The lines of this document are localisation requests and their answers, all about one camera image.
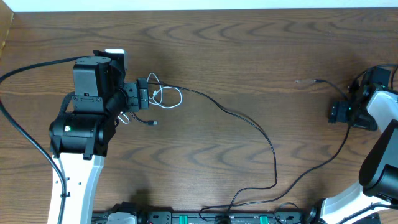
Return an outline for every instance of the white cable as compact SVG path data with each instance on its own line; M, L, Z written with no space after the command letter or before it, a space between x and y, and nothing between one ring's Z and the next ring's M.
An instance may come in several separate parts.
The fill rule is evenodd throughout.
M127 121L123 120L120 116L124 116L124 117L127 119ZM129 123L130 123L129 117L128 117L125 113L123 113L123 112L120 112L120 115L118 116L118 118L119 118L119 120L120 120L121 122L123 122L124 124L129 124Z
M160 80L157 78L156 74L153 73L153 72L151 72L151 73L148 75L147 81L149 81L149 78L150 78L151 75L153 75L153 76L155 77L155 79L157 80L157 83L160 83ZM180 93L180 102L177 103L177 104L174 105L174 106L163 106L163 105L162 105L162 101L163 101L163 89L174 89L174 90L177 90L177 91ZM155 100L155 97L157 96L157 94L158 94L159 92L160 92L160 101L158 102L158 101ZM182 92L181 92L181 90L179 90L178 88L169 87L169 86L163 86L163 87L162 87L162 85L159 84L159 89L154 91L154 94L152 95L152 97L149 96L149 103L152 104L152 105L158 105L159 107L164 108L164 109L171 109L171 108L174 108L174 107L176 107L176 106L180 106L180 104L182 103Z

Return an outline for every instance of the black cable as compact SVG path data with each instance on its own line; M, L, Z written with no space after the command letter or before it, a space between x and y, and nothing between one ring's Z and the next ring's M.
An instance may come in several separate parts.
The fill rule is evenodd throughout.
M6 78L9 78L17 73L20 73L20 72L23 72L23 71L26 71L26 70L29 70L32 68L38 68L38 67L43 67L43 66L47 66L47 65L56 65L56 64L64 63L64 62L71 62L71 61L77 60L81 57L66 58L66 59L62 59L62 60L55 60L52 62L43 62L43 63L38 63L35 65L29 65L29 66L26 66L23 68L18 68L17 70L11 71L11 72L3 75L2 77L0 77L0 84ZM3 115L7 118L7 120L43 154L43 156L46 158L46 160L48 160L48 162L51 164L51 166L54 168L55 172L57 173L57 175L61 181L61 185L62 185L61 206L60 206L60 213L58 216L58 224L61 224L62 218L63 218L63 210L65 208L65 200L66 200L66 196L67 196L67 181L65 180L64 176L62 175L61 170L58 168L58 166L52 160L51 156L43 149L43 147L34 138L32 138L32 136L30 136L28 134L28 132L26 132L24 130L24 128L22 128L17 123L17 121L14 120L14 118L12 118L12 116L8 113L8 111L4 107L1 99L0 99L0 110L3 113Z
M280 195L280 196L278 196L278 197L276 197L276 198L274 198L274 199L270 199L270 200L263 200L263 201L257 201L257 202L240 203L240 204L233 205L233 207L240 207L240 206L245 206L245 205L255 205L255 204L260 204L260 203L269 203L269 202L275 202L276 200L281 199L283 196L287 195L287 194L290 192L290 190L292 190L292 188L294 187L294 185L297 184L297 182L298 182L302 177L304 177L307 173L309 173L309 172L311 172L311 171L313 171L313 170L315 170L315 169L317 169L317 168L319 168L319 167L321 167L321 166L324 166L324 165L328 164L328 163L331 162L335 157L337 157L337 155L340 153L341 149L343 148L343 146L344 146L344 144L345 144L345 142L346 142L346 140L347 140L347 137L348 137L348 134L349 134L350 129L351 129L351 126L348 126L348 129L347 129L346 135L345 135L345 137L344 137L344 140L343 140L343 142L341 143L341 145L340 145L340 147L339 147L339 149L337 150L337 152L336 152L335 155L333 155L330 159L328 159L327 161L321 163L320 165L317 165L317 166L315 166L315 167L312 167L311 169L309 169L309 170L305 171L303 174L301 174L301 175L293 182L293 184L290 185L290 187L289 187L282 195ZM202 208L202 209L200 210L199 216L201 217L201 212L204 211L204 210L213 209L213 208L227 208L227 207L229 207L229 205L208 206L208 207Z
M335 90L337 90L343 97L345 100L348 100L348 96L347 94L345 94L343 92L343 90L341 90L340 88L338 88L335 84L329 82L328 80L322 80L322 79L314 79L315 83L327 83L330 86L332 86Z
M339 224L343 224L343 223L347 222L348 220L351 220L351 219L357 217L358 215L362 215L363 213L365 213L369 210L374 210L376 207L383 207L383 208L398 210L398 205L383 205L383 204L378 204L378 203L371 204L369 207L366 207L366 208L350 215L349 217L345 217L341 222L339 222Z
M281 205L279 205L279 207L277 209L275 209L275 211L274 211L274 218L279 224L282 224L282 222L280 221L280 218L276 216L276 213L278 212L279 209L281 209L282 207L284 207L286 205L293 205L294 207L299 209L298 206L296 204L292 203L292 202L285 202L285 203L282 203ZM299 222L294 223L294 224L300 224L301 222L302 222L302 217L300 217L300 221Z
M240 116L240 115L238 115L238 114L235 114L235 113L232 113L232 112L228 111L227 109L225 109L224 106L222 106L221 104L219 104L219 103L218 103L216 100L214 100L212 97L210 97L210 96L208 96L208 95L206 95L206 94L204 94L204 93L201 93L201 92L199 92L199 91L191 90L191 89L184 88L184 87L180 87L180 86L168 85L168 84L166 84L166 83L164 83L164 82L161 82L161 83L148 83L148 84L150 84L150 85L159 85L159 84L161 84L161 85L163 85L163 86L174 87L174 88L178 88L178 89L180 89L180 90L190 91L190 92L199 94L199 95L201 95L201 96L204 96L204 97L208 98L209 100L211 100L219 109L221 109L221 110L224 111L225 113L230 114L230 115L232 115L232 116L234 116L234 117L236 117L236 118L239 118L239 119L241 119L241 120L247 122L248 124L250 124L250 125L253 126L254 128L256 128L256 129L265 137L265 139L267 140L267 142L268 142L268 144L269 144L269 146L270 146L270 148L271 148L271 150L272 150L272 153L273 153L273 155L274 155L275 183L272 184L272 185L269 186L269 187L245 187L245 188L243 188L243 189L240 189L239 191L236 192L236 194L235 194L234 198L232 199L230 205L227 205L227 207L228 207L227 213L229 213L229 211L231 210L231 207L235 206L233 203L234 203L234 201L236 200L236 197L237 197L237 196L239 195L239 193L241 193L242 191L244 191L244 190L266 190L266 189L271 189L271 188L273 188L273 187L275 187L275 186L277 185L277 183L278 183L278 176L277 176L277 162L276 162L275 150L274 150L274 147L273 147L273 145L272 145L272 143L271 143L271 140L268 138L268 135L267 135L263 130L261 130L261 128L257 127L254 123L250 122L250 121L247 120L246 118L243 118L242 116Z
M62 103L61 103L61 108L60 112L58 115L63 115L67 112L68 106L70 101L72 100L72 96L75 94L75 92L68 93L66 96L63 97Z
M136 121L138 121L142 124L146 124L146 125L150 125L150 126L157 125L157 121L152 121L152 120L144 121L142 119L139 119L139 117L134 112L130 112L130 115L132 116L132 118L134 118Z
M116 123L116 124L114 125L114 127L117 128L117 127L119 126L119 119L116 118L116 119L114 120L114 122Z
M365 71L361 72L360 74L358 74L354 80L351 82L351 86L350 86L350 91L352 91L352 88L354 88L356 86L356 82L359 78L361 78L361 76L363 76L367 71L369 71L370 68L366 69Z

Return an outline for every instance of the wood grain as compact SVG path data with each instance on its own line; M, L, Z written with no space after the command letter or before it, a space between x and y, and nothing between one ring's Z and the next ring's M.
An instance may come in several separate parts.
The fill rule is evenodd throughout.
M8 6L1 0L0 1L0 58L2 49L6 45L6 39L12 22L14 13Z
M280 195L305 170L327 160L346 126L328 124L329 86L295 79L325 78L346 89L365 68L398 61L397 9L18 13L0 73L32 63L122 47L128 81L155 72L171 84L209 94L256 120L277 154L279 183L247 191L239 202ZM44 148L65 93L73 91L72 63L39 68L6 80L2 101ZM167 94L168 102L177 95ZM207 99L184 93L174 110L140 111L159 125L120 125L108 149L95 209L115 203L198 210L230 202L242 187L273 183L265 139ZM51 169L0 118L0 223L47 220ZM308 208L358 179L379 133L353 129L341 154L304 177L284 198L241 210L273 210L283 202ZM395 223L397 212L384 212Z

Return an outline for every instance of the cable connector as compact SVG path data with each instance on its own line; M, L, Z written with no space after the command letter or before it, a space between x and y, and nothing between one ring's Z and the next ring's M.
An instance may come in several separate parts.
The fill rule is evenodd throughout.
M157 125L157 121L147 121L147 125L155 126Z
M70 197L70 192L68 192L67 194L61 194L61 198L66 198L66 197Z
M317 80L307 78L307 79L303 79L303 80L294 80L294 82L297 84L312 84L312 83L316 83Z

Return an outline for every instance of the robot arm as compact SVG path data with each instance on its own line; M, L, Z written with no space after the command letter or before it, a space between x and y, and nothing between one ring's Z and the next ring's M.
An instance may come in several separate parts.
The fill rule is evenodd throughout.
M354 223L398 204L398 93L384 85L367 84L354 95L356 101L350 104L356 108L349 107L346 121L366 124L361 127L365 129L371 129L375 121L382 135L363 162L359 181L321 200L316 211L313 208L316 217L311 223Z
M124 82L124 50L95 50L94 54L76 60L75 92L65 97L49 130L53 160L67 180L62 223L91 223L96 186L108 143L116 132L115 120L121 111L137 112L149 107L147 80ZM70 100L74 110L66 113ZM48 223L57 223L61 197L60 179L53 170Z

